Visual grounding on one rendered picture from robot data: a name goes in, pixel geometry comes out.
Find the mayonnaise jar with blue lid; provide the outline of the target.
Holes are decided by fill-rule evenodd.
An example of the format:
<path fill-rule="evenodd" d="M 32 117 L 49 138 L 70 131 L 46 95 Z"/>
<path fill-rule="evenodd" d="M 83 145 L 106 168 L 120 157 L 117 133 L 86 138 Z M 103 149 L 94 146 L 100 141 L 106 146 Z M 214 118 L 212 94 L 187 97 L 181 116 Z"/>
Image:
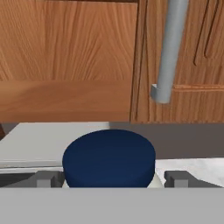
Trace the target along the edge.
<path fill-rule="evenodd" d="M 160 188 L 151 142 L 129 130 L 103 129 L 65 149 L 62 166 L 70 187 Z"/>

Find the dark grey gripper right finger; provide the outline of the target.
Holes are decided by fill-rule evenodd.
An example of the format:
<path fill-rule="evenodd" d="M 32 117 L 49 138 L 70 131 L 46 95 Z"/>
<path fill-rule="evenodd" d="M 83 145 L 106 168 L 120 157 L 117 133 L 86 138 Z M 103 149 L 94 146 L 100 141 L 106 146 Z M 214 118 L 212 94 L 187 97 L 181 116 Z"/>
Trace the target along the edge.
<path fill-rule="evenodd" d="M 164 172 L 165 187 L 172 188 L 220 188 L 204 180 L 195 178 L 188 171 L 165 171 Z"/>

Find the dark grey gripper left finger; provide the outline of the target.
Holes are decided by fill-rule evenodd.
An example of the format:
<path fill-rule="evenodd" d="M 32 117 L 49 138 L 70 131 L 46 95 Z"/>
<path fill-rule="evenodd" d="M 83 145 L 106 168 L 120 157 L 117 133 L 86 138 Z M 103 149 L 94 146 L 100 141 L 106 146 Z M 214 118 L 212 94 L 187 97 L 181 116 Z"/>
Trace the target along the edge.
<path fill-rule="evenodd" d="M 30 178 L 7 185 L 7 188 L 53 188 L 62 187 L 65 182 L 63 171 L 37 171 Z"/>

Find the wooden cabinet door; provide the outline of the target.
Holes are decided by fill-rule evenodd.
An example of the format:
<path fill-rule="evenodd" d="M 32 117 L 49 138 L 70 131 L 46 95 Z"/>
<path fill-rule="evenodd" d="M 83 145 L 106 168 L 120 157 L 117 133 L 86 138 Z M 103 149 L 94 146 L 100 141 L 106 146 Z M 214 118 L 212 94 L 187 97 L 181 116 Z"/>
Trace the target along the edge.
<path fill-rule="evenodd" d="M 132 123 L 224 123 L 224 0 L 189 0 L 169 103 L 158 82 L 168 0 L 136 0 Z"/>

